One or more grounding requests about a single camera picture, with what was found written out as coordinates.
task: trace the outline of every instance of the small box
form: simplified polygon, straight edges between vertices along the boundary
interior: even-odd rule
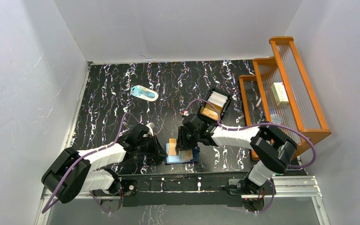
[[[217,122],[219,116],[220,119],[222,119],[231,103],[231,98],[232,95],[224,91],[216,88],[210,88],[205,100],[210,102],[217,109],[219,115],[212,106],[202,103],[197,114],[198,118],[209,123]]]
[[[191,158],[184,158],[184,156],[178,155],[178,156],[171,156],[169,155],[169,143],[167,143],[165,145],[165,151],[166,153],[168,153],[168,156],[165,158],[165,164],[169,165],[169,164],[177,164],[177,163],[196,163],[198,162],[198,158],[199,158],[199,147],[196,146],[195,148],[193,148],[191,150],[192,152],[192,157]]]
[[[169,148],[168,148],[168,153],[167,153],[169,156],[178,155],[176,153],[176,144],[177,144],[176,138],[169,138]]]
[[[277,105],[289,105],[288,95],[286,94],[284,83],[275,82],[271,85]]]

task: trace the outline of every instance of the white box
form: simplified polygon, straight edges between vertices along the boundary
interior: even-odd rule
[[[271,85],[277,105],[289,105],[288,95],[286,94],[284,83],[276,82]]]

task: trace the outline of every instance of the floor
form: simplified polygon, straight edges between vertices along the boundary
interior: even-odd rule
[[[253,73],[251,60],[92,65],[72,139],[73,147],[87,150],[112,142],[124,112],[134,114],[141,123],[153,122],[154,132],[163,146],[169,138],[177,138],[182,110],[191,100],[205,98],[211,87],[233,94],[224,124],[244,126],[238,77]],[[131,96],[130,89],[135,85],[156,91],[159,98],[148,102]],[[198,105],[194,105],[193,112],[196,113],[197,108]],[[134,124],[133,119],[128,119],[124,130]],[[247,149],[202,144],[200,148],[198,163],[147,165],[136,161],[126,167],[114,165],[112,169],[119,174],[227,172],[247,171],[255,164]]]

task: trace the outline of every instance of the purple cable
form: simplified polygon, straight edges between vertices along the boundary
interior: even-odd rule
[[[210,102],[204,100],[204,99],[195,99],[193,101],[190,102],[190,104],[187,105],[185,111],[187,111],[187,109],[190,107],[190,105],[196,101],[201,101],[201,102],[205,102],[207,104],[209,104],[210,106],[213,107],[213,109],[216,111],[216,113],[218,115],[220,115],[216,109],[216,107],[214,107]],[[305,165],[290,165],[288,166],[288,168],[290,169],[301,169],[301,168],[304,168],[304,167],[307,167],[307,166],[310,166],[312,165],[315,160],[316,160],[316,149],[315,149],[315,146],[314,144],[310,141],[310,139],[308,137],[306,137],[304,134],[300,133],[298,130],[295,130],[293,128],[290,128],[290,127],[287,127],[287,126],[284,126],[284,125],[281,125],[281,124],[275,124],[275,123],[257,123],[257,124],[252,124],[252,125],[249,125],[249,126],[246,126],[246,127],[225,127],[223,126],[223,124],[221,123],[221,120],[220,120],[220,116],[218,117],[218,120],[217,120],[217,123],[218,125],[223,128],[224,130],[228,130],[228,131],[238,131],[238,130],[245,130],[245,129],[249,129],[249,128],[254,128],[254,127],[259,127],[259,126],[276,126],[276,127],[280,127],[280,128],[283,128],[283,129],[286,129],[286,130],[289,130],[295,134],[297,134],[298,136],[300,136],[301,138],[303,138],[304,140],[306,140],[306,142],[310,145],[311,147],[311,150],[313,151],[313,158],[311,159],[310,162],[306,163]]]
[[[270,183],[271,186],[272,186],[272,196],[271,196],[271,200],[270,200],[270,203],[268,203],[267,207],[264,208],[264,209],[262,209],[261,211],[259,211],[259,213],[266,211],[266,210],[272,205],[272,203],[273,203],[273,201],[274,201],[275,185],[274,185],[274,183],[271,182],[270,180],[267,180],[267,182]]]
[[[57,200],[55,200],[52,204],[50,204],[50,203],[52,202],[53,198],[56,196],[57,192],[59,191],[59,188],[61,187],[61,185],[64,183],[64,181],[65,181],[66,178],[68,177],[69,173],[72,171],[72,169],[73,169],[82,159],[84,159],[84,158],[86,158],[87,156],[90,156],[91,154],[94,154],[94,153],[96,153],[96,152],[98,152],[98,151],[105,150],[105,149],[107,149],[107,148],[112,147],[113,145],[115,145],[115,143],[117,142],[117,140],[118,140],[118,138],[119,138],[120,131],[122,130],[123,121],[125,120],[125,117],[126,117],[126,115],[128,115],[128,114],[132,115],[133,118],[134,118],[138,123],[140,123],[139,120],[136,119],[136,117],[135,117],[133,114],[131,114],[131,113],[129,113],[129,112],[126,112],[125,114],[123,114],[122,120],[120,121],[119,130],[118,130],[117,136],[115,137],[115,140],[114,140],[112,143],[108,144],[107,146],[102,146],[102,147],[98,148],[97,150],[91,151],[91,152],[89,152],[89,153],[87,153],[87,154],[79,157],[79,158],[67,169],[67,171],[66,171],[66,173],[64,174],[63,178],[61,178],[61,180],[60,180],[60,182],[58,183],[56,189],[53,191],[52,196],[50,196],[50,198],[49,198],[49,200],[47,201],[45,207],[42,209],[42,213],[45,213],[46,211],[48,211],[48,210],[58,201],[58,199],[57,199]]]
[[[103,210],[105,213],[110,214],[111,212],[106,207],[104,207],[102,204],[100,204],[100,201],[94,196],[93,192],[92,191],[89,191],[89,192],[90,192],[90,195],[93,197],[93,199],[96,201],[96,203],[100,206],[101,210]]]

